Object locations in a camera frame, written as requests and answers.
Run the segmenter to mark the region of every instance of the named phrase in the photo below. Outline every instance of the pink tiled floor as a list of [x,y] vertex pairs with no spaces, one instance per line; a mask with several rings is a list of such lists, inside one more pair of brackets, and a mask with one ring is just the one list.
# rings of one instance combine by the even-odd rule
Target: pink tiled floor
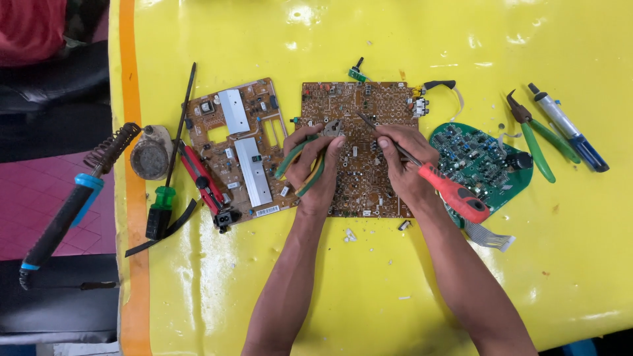
[[[85,153],[0,163],[0,260],[22,259],[60,209],[78,173],[90,173]],[[81,223],[68,231],[54,256],[114,253],[114,181],[105,186]]]

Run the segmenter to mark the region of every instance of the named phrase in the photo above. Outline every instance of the red cloth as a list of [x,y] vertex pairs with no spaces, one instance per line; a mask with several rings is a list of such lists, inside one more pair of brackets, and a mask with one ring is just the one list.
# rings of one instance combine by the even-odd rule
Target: red cloth
[[66,0],[0,0],[0,67],[37,63],[64,46]]

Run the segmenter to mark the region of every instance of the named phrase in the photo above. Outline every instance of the pliers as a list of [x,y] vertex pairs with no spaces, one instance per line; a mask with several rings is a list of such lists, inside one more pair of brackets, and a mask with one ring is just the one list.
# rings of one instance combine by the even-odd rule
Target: pliers
[[[341,121],[333,120],[333,121],[328,122],[327,125],[325,125],[325,127],[323,128],[323,131],[321,131],[321,134],[323,136],[337,137],[340,131],[341,131]],[[298,144],[295,148],[293,148],[290,151],[290,153],[288,153],[288,155],[285,157],[284,161],[279,165],[279,168],[275,172],[275,178],[281,179],[286,173],[286,171],[288,171],[288,168],[290,168],[290,165],[293,164],[295,160],[299,158],[299,156],[301,156],[301,152],[303,152],[303,148],[308,143],[318,138],[319,138],[318,134],[310,135],[306,138],[305,141],[303,141],[302,143]],[[327,148],[324,148],[323,150],[321,150],[321,152],[319,152],[318,156],[316,157],[317,159],[316,159],[314,168],[312,168],[312,172],[310,173],[308,178],[306,178],[303,184],[299,187],[299,189],[297,189],[294,192],[296,196],[304,195],[308,191],[308,189],[310,189],[310,187],[312,187],[312,185],[314,185],[314,183],[316,183],[318,179],[321,177],[321,174],[323,173],[323,169],[325,168],[325,152],[326,151],[327,151]]]
[[537,120],[532,118],[532,114],[523,106],[517,103],[517,101],[512,97],[512,94],[515,91],[512,90],[506,99],[508,100],[508,104],[510,105],[510,109],[512,111],[512,115],[515,120],[521,124],[521,130],[523,131],[523,135],[525,136],[525,141],[527,142],[527,147],[530,149],[530,153],[532,154],[532,158],[534,159],[534,164],[541,171],[543,176],[550,183],[556,182],[556,177],[554,173],[552,173],[551,169],[545,157],[543,156],[543,152],[539,147],[539,143],[536,141],[536,137],[534,137],[534,133],[532,129],[536,132],[540,133],[541,136],[545,137],[558,151],[563,153],[567,158],[569,158],[574,163],[580,163],[580,157],[576,154],[573,148],[566,142],[566,140],[559,137],[554,132],[550,131],[545,125],[541,124]]

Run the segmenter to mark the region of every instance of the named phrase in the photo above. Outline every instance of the green circuit board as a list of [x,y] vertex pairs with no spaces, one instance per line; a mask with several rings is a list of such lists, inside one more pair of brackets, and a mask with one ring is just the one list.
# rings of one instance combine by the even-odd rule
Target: green circuit board
[[[490,214],[509,202],[532,180],[532,160],[528,154],[503,143],[506,156],[495,137],[475,127],[448,123],[438,126],[429,138],[440,152],[437,168],[452,181],[460,183],[489,208]],[[517,158],[523,159],[519,167]],[[463,217],[452,208],[446,210],[463,228]]]

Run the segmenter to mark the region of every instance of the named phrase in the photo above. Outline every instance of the orange stripe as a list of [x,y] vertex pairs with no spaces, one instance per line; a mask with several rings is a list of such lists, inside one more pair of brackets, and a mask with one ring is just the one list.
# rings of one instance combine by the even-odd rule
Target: orange stripe
[[[121,0],[119,9],[119,41],[121,46],[121,83],[123,112],[126,122],[141,124],[139,78],[134,44],[134,0]],[[127,231],[130,247],[145,242],[147,223],[145,181],[130,166],[131,147],[125,150],[125,194],[127,199]],[[129,257],[130,299],[121,308],[120,344],[124,355],[151,355],[149,344],[149,255],[147,250]]]

